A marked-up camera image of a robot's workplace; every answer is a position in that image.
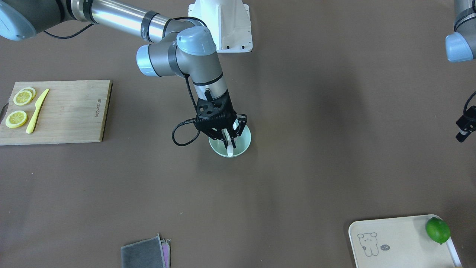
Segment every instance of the gray cloth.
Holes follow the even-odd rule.
[[[121,247],[122,268],[166,268],[159,235]]]

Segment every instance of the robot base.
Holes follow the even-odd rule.
[[[249,6],[242,0],[196,0],[188,6],[188,15],[207,24],[218,53],[253,49]]]

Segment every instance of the plastic knife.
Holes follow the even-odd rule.
[[[40,108],[41,105],[43,105],[43,101],[46,98],[46,95],[50,92],[50,89],[47,88],[43,93],[38,97],[38,99],[35,102],[35,113],[33,113],[33,116],[30,119],[30,122],[28,123],[27,126],[27,133],[30,134],[35,130],[36,126],[36,121],[38,120],[38,114],[40,113]]]

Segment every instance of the bear drawing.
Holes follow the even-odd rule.
[[[378,255],[377,233],[358,234],[357,237],[367,257]]]

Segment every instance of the cloth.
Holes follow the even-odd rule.
[[[122,268],[169,268],[170,240],[156,237],[121,247]]]

